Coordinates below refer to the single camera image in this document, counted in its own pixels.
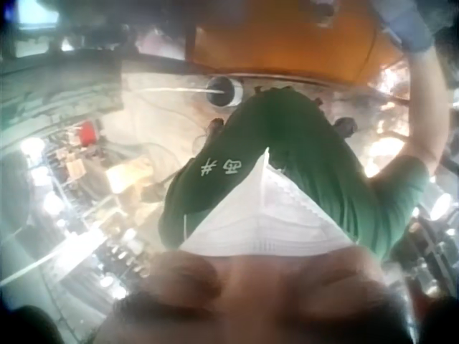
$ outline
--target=white face mask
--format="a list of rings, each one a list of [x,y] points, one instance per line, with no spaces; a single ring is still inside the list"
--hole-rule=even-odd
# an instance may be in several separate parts
[[[186,238],[181,250],[213,257],[304,257],[352,245],[338,225],[268,160],[267,151]]]

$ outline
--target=eyebrow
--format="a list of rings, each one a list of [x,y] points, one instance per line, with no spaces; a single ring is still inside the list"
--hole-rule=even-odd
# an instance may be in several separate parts
[[[125,323],[186,322],[203,320],[211,317],[205,310],[165,305],[158,298],[147,292],[137,292],[117,301],[114,306],[115,316]]]

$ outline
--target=hand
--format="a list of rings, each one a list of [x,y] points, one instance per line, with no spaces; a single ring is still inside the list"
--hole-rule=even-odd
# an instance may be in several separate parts
[[[425,52],[433,45],[432,33],[414,0],[369,0],[384,31],[405,52]]]

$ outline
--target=red object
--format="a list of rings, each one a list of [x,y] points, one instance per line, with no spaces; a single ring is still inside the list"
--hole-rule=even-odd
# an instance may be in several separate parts
[[[98,140],[97,134],[95,133],[94,125],[90,120],[84,122],[81,125],[81,129],[78,135],[80,136],[81,146],[83,147],[93,145]]]

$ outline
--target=person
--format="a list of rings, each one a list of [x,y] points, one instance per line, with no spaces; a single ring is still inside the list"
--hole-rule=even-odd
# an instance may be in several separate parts
[[[433,39],[412,1],[372,1],[410,65],[410,138],[377,176],[314,101],[258,92],[174,177],[170,251],[94,343],[411,343],[379,263],[437,168],[449,127]]]

